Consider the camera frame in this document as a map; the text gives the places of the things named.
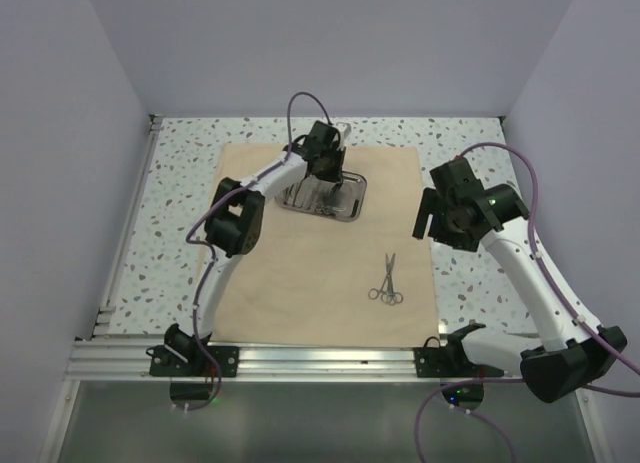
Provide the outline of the steel surgical scissors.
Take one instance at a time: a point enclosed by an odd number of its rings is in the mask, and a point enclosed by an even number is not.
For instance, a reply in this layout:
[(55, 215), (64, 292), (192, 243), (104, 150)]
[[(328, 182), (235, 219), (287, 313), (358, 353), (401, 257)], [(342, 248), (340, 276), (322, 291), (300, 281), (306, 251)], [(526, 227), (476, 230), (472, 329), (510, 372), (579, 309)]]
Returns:
[(404, 300), (404, 296), (395, 290), (393, 281), (393, 270), (396, 254), (385, 255), (386, 276), (385, 283), (381, 290), (381, 300), (388, 305), (398, 305)]

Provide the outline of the steel needle holder clamp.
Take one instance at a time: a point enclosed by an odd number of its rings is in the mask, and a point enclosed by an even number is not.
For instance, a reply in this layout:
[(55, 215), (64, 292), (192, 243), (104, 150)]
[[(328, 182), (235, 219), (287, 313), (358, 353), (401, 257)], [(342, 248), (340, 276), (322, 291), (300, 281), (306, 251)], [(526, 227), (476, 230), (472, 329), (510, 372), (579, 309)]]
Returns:
[(384, 275), (384, 279), (383, 279), (383, 281), (382, 281), (382, 282), (381, 282), (377, 287), (373, 287), (373, 288), (371, 288), (371, 289), (369, 290), (369, 292), (368, 292), (368, 298), (369, 298), (370, 300), (376, 300), (376, 299), (378, 299), (378, 300), (380, 300), (381, 302), (383, 302), (383, 301), (381, 300), (381, 290), (382, 290), (383, 284), (385, 283), (385, 276), (386, 276), (386, 265), (385, 265), (385, 275)]

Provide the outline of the beige cloth wrap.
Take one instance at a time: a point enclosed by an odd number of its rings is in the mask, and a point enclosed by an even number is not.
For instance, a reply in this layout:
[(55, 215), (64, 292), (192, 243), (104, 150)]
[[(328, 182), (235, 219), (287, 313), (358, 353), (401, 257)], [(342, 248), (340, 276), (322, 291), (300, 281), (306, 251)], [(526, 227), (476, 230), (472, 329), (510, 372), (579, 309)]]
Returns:
[[(438, 332), (429, 244), (412, 237), (422, 195), (415, 149), (356, 146), (345, 168), (364, 176), (359, 217), (338, 222), (267, 203), (255, 248), (216, 312), (199, 310), (218, 341), (337, 347), (417, 347)], [(398, 305), (370, 300), (396, 254)]]

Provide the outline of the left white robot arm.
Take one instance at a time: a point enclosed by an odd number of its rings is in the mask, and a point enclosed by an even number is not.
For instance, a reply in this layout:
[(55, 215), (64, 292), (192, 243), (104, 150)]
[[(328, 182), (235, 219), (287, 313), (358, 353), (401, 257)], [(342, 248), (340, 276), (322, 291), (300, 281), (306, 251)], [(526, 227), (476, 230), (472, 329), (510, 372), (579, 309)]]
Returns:
[(194, 291), (190, 336), (177, 324), (165, 333), (163, 349), (185, 375), (201, 373), (214, 358), (205, 348), (212, 323), (200, 322), (200, 309), (216, 312), (230, 277), (242, 257), (256, 246), (266, 204), (291, 186), (313, 176), (340, 184), (348, 129), (316, 121), (308, 134), (291, 140), (264, 168), (241, 179), (219, 181), (212, 204), (187, 233), (186, 243), (206, 247), (210, 259)]

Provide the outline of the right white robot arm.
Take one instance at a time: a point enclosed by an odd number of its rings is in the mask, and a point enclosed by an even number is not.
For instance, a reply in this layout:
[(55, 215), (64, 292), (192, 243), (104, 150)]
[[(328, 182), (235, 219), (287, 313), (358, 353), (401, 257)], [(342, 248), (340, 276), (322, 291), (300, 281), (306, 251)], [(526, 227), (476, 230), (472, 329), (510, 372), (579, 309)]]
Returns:
[(627, 338), (619, 327), (603, 326), (559, 273), (531, 227), (532, 209), (507, 184), (485, 188), (464, 157), (430, 175), (434, 185), (423, 191), (414, 238), (467, 252), (484, 248), (526, 306), (537, 336), (469, 323), (441, 347), (415, 349), (415, 358), (438, 376), (471, 375), (483, 366), (519, 376), (545, 403), (604, 376)]

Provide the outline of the steel instrument tray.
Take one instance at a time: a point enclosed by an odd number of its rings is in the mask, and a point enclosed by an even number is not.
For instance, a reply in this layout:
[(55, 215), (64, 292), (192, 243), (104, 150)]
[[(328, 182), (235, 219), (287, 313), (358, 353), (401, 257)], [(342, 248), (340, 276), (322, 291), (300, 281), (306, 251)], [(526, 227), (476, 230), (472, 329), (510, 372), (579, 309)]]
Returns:
[(361, 212), (367, 189), (364, 176), (345, 171), (337, 182), (308, 176), (276, 196), (276, 204), (285, 210), (352, 222)]

